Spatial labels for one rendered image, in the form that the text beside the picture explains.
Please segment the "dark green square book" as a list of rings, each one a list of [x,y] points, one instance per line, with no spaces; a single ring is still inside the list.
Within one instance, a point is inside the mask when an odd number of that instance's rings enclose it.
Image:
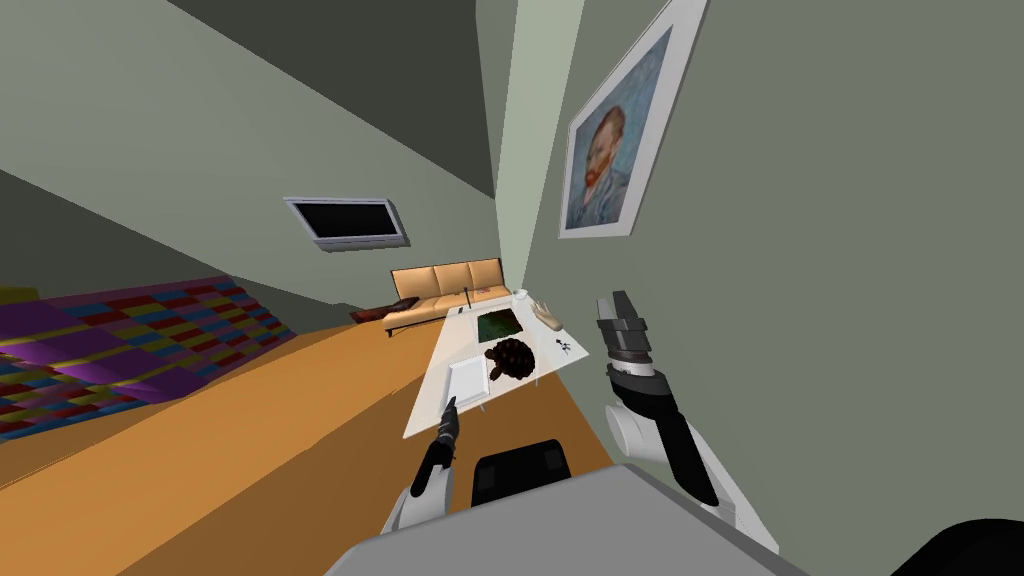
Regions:
[[[513,336],[523,331],[512,308],[501,308],[477,317],[477,337],[479,343],[486,343]]]

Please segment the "dark brown round pinecone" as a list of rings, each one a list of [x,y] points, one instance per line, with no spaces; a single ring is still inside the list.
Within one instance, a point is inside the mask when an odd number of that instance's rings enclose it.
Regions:
[[[494,363],[489,380],[496,381],[502,375],[517,380],[527,378],[536,368],[534,351],[523,341],[508,338],[484,352],[484,358]]]

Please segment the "tan sofa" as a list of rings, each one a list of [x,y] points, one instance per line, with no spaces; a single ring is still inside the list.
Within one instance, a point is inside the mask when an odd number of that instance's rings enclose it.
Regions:
[[[511,294],[499,258],[396,269],[391,277],[399,300],[381,320],[389,335]]]

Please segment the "white square plate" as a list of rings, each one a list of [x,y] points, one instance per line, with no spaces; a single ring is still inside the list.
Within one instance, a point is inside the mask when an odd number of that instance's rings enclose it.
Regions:
[[[442,407],[450,404],[463,408],[490,395],[490,377],[487,360],[482,355],[473,356],[447,367]]]

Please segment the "white table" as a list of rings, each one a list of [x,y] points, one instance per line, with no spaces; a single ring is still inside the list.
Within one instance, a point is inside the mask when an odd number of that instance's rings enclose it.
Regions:
[[[498,343],[498,340],[482,344],[478,342],[477,317],[481,314],[495,310],[512,308],[523,327],[522,332],[512,337],[525,342],[534,351],[536,368],[523,380],[502,375],[498,380],[490,381],[490,395],[481,401],[457,408],[460,413],[481,408],[489,401],[526,384],[536,384],[540,378],[588,357],[585,347],[566,330],[553,332],[542,324],[534,316],[531,302],[534,299],[530,296],[519,301],[512,295],[499,298],[490,303],[479,303],[467,311],[451,311],[447,314],[411,409],[402,434],[403,439],[432,429],[440,422],[444,410],[442,403],[449,366],[473,356],[484,356],[486,349]],[[570,353],[561,352],[556,345],[555,339],[569,342],[572,346]]]

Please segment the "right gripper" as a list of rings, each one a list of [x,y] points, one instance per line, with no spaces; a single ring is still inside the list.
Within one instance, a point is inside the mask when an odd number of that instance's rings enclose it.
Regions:
[[[612,299],[615,318],[610,318],[610,304],[606,299],[596,300],[597,325],[609,360],[615,367],[649,367],[650,342],[646,321],[636,317],[636,308],[625,290],[614,291]]]

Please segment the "white framed portrait painting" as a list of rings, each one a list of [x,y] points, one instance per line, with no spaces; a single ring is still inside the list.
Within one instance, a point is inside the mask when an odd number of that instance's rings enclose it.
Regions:
[[[667,0],[569,123],[558,237],[632,234],[710,0]]]

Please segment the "dark brown low table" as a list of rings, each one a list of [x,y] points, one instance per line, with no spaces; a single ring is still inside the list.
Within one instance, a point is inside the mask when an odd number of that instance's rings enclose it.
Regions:
[[[413,307],[419,300],[420,300],[419,297],[402,298],[386,306],[381,306],[376,308],[354,310],[351,311],[349,315],[353,320],[353,322],[356,324],[378,321],[385,318],[388,314],[409,310]]]

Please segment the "multicoloured checked rug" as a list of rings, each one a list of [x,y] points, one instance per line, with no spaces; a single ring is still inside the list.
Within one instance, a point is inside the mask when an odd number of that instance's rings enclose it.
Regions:
[[[54,298],[0,287],[0,443],[183,398],[293,336],[227,276]]]

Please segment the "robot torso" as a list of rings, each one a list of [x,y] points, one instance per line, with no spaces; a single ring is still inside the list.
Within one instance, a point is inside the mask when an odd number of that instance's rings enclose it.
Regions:
[[[808,576],[631,465],[362,541],[325,576]]]

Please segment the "grey framed wall television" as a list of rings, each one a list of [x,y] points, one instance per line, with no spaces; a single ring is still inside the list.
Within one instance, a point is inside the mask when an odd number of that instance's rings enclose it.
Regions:
[[[283,201],[326,253],[411,245],[397,209],[389,199],[286,197]]]

